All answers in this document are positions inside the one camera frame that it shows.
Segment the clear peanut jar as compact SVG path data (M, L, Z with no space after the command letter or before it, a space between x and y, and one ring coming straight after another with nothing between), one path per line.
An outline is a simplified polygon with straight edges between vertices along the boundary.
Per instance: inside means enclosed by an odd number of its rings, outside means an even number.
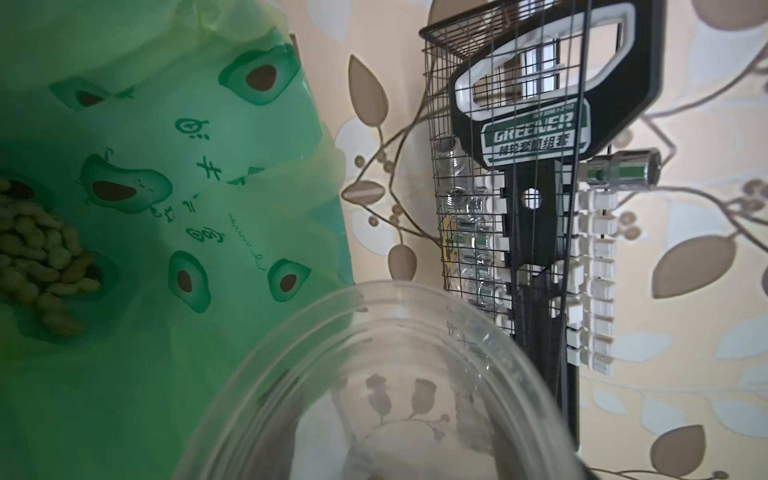
M584 479L514 340L408 282L334 292L271 331L196 429L178 479Z

